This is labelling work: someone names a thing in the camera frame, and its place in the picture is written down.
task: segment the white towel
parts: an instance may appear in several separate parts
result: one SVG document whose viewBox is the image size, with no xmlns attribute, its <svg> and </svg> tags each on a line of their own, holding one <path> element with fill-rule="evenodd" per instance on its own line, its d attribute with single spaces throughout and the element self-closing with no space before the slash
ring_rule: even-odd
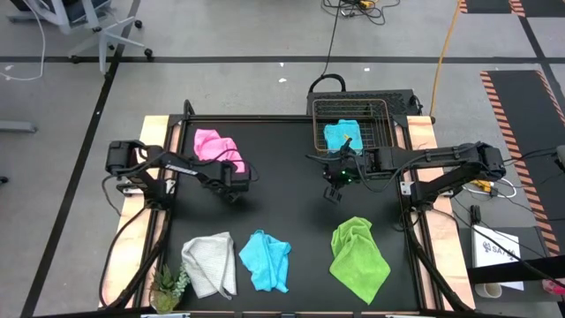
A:
<svg viewBox="0 0 565 318">
<path fill-rule="evenodd" d="M 199 299 L 217 292 L 231 299 L 226 291 L 237 295 L 236 263 L 229 232 L 191 239 L 183 246 L 182 258 Z"/>
</svg>

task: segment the blue towel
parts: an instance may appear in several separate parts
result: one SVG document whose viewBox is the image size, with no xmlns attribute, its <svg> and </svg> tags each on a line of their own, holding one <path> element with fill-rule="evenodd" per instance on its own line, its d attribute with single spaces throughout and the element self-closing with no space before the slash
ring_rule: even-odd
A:
<svg viewBox="0 0 565 318">
<path fill-rule="evenodd" d="M 361 140 L 361 131 L 357 120 L 340 119 L 337 125 L 326 125 L 324 127 L 324 137 L 328 144 L 330 152 L 338 151 L 348 138 L 351 138 L 351 149 L 358 154 L 363 149 L 363 141 Z"/>
<path fill-rule="evenodd" d="M 255 291 L 270 292 L 273 288 L 288 292 L 290 244 L 257 230 L 239 252 L 241 262 L 249 269 Z"/>
</svg>

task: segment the cloth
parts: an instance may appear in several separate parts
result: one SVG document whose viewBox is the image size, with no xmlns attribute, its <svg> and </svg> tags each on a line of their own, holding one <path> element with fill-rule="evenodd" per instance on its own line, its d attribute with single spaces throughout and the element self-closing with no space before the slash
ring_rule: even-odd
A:
<svg viewBox="0 0 565 318">
<path fill-rule="evenodd" d="M 361 130 L 357 120 L 340 119 L 337 125 L 326 125 L 324 127 L 324 138 L 330 152 L 338 151 L 348 138 L 351 138 L 350 148 L 358 154 L 363 149 Z"/>
<path fill-rule="evenodd" d="M 237 167 L 236 172 L 245 172 L 245 164 L 241 161 L 241 155 L 237 151 L 236 143 L 232 138 L 222 138 L 216 130 L 197 129 L 194 134 L 194 154 L 200 160 L 212 160 L 227 149 L 236 149 L 235 151 L 226 151 L 217 158 L 217 161 L 228 160 L 234 162 Z"/>
<path fill-rule="evenodd" d="M 236 262 L 229 232 L 193 238 L 183 245 L 186 274 L 199 299 L 219 292 L 231 299 L 236 291 Z"/>
<path fill-rule="evenodd" d="M 255 291 L 270 292 L 273 288 L 288 292 L 286 277 L 289 271 L 290 244 L 281 242 L 257 230 L 239 252 L 241 262 L 252 273 Z"/>
<path fill-rule="evenodd" d="M 334 262 L 329 268 L 337 280 L 367 305 L 390 274 L 370 229 L 371 223 L 362 217 L 355 216 L 340 224 L 332 238 Z"/>
</svg>

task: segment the metal basket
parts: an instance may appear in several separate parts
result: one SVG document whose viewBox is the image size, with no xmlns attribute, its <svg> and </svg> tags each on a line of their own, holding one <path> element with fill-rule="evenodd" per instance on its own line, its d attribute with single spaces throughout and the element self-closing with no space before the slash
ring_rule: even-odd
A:
<svg viewBox="0 0 565 318">
<path fill-rule="evenodd" d="M 392 120 L 382 99 L 318 99 L 312 108 L 314 146 L 319 155 L 339 150 L 328 149 L 324 138 L 324 127 L 339 119 L 358 121 L 363 148 L 394 146 Z"/>
</svg>

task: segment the potted plant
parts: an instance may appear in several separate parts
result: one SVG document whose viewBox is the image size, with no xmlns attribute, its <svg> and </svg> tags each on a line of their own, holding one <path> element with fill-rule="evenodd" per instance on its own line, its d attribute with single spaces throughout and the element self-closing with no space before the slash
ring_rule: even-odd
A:
<svg viewBox="0 0 565 318">
<path fill-rule="evenodd" d="M 169 267 L 165 265 L 161 272 L 155 272 L 153 278 L 149 292 L 151 306 L 157 311 L 157 314 L 169 314 L 183 297 L 190 278 L 183 265 L 177 276 L 174 276 Z"/>
</svg>

